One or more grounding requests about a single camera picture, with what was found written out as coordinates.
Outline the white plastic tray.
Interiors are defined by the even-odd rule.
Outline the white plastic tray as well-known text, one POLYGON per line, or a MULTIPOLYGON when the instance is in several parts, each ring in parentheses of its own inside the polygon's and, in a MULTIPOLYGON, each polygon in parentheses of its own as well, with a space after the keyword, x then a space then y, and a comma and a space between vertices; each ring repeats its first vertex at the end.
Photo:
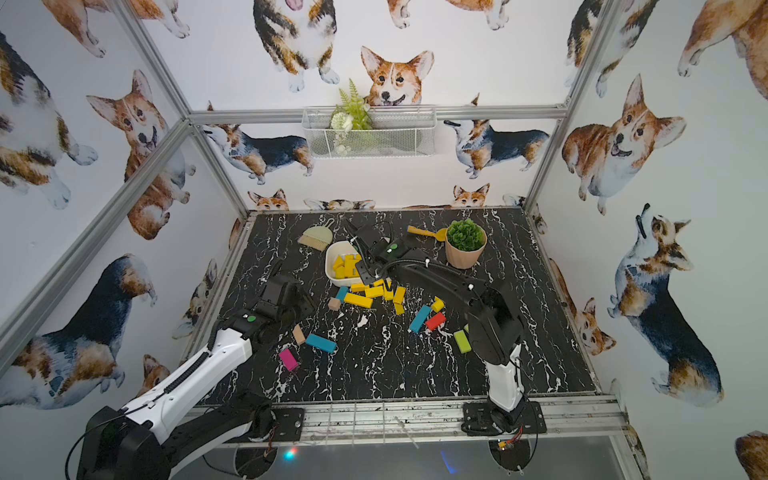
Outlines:
POLYGON ((340 241, 330 245, 325 252, 325 273, 332 284, 352 286, 362 282, 357 264, 361 255, 348 241, 340 241))

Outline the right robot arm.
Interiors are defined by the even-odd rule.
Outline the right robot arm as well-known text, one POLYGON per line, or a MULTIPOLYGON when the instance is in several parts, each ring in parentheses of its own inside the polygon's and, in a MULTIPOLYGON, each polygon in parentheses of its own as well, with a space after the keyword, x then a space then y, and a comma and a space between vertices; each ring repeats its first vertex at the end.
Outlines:
POLYGON ((440 298, 469 327, 472 351, 486 365, 489 401, 500 411, 515 410, 523 398, 519 355, 524 325, 519 301, 504 282, 470 277, 430 258, 404 236, 385 237, 377 223, 356 226, 342 222, 350 243, 361 254, 357 266, 361 281, 371 286, 391 280, 440 298))

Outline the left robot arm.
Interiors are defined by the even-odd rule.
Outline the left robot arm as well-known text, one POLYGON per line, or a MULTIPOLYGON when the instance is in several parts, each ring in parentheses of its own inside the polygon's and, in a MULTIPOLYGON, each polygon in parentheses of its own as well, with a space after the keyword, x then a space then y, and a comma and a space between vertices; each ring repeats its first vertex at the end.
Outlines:
POLYGON ((68 479, 170 479, 228 440, 270 440, 282 427, 272 403, 246 390, 189 419, 222 379, 277 335, 310 316, 316 302, 298 279, 271 273, 248 308, 220 321, 207 345, 157 386, 119 409, 104 407, 72 449, 80 454, 68 479))

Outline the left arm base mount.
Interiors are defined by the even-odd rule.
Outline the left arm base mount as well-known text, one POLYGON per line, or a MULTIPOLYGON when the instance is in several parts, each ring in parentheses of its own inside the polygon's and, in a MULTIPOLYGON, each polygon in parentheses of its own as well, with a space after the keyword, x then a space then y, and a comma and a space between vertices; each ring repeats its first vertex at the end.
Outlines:
POLYGON ((304 408, 263 408, 255 414, 244 437, 251 442, 295 442, 302 435, 304 408))

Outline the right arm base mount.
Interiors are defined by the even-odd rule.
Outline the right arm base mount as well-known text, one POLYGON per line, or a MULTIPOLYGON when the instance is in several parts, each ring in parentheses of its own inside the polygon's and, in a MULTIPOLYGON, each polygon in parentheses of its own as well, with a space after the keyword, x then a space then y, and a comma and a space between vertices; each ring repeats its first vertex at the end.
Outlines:
POLYGON ((461 431, 468 436, 544 434, 547 425, 539 402, 522 400, 504 411, 490 400, 462 405, 461 431))

